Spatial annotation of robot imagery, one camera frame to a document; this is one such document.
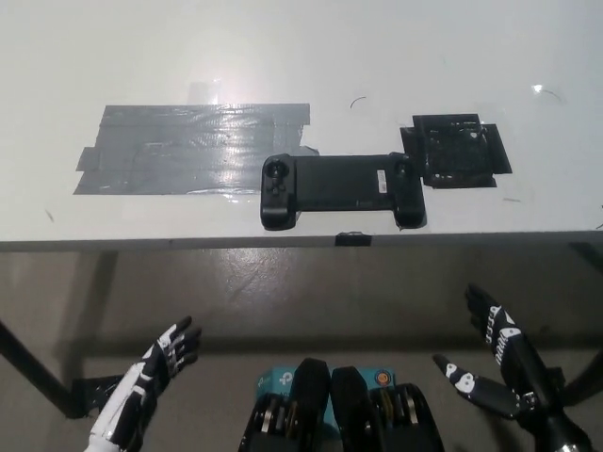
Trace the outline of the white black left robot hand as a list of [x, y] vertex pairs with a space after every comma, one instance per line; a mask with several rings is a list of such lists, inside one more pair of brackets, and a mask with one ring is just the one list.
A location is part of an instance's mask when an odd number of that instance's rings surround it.
[[123, 375], [100, 410], [86, 452], [139, 451], [158, 399], [198, 360], [202, 329], [187, 315], [171, 324]]

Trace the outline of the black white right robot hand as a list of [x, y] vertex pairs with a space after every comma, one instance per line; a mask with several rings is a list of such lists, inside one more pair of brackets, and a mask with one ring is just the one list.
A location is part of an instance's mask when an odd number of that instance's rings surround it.
[[433, 355], [435, 365], [457, 394], [505, 419], [525, 422], [562, 416], [555, 381], [508, 310], [474, 283], [464, 295], [471, 323], [492, 353], [503, 381], [466, 370], [442, 354]]

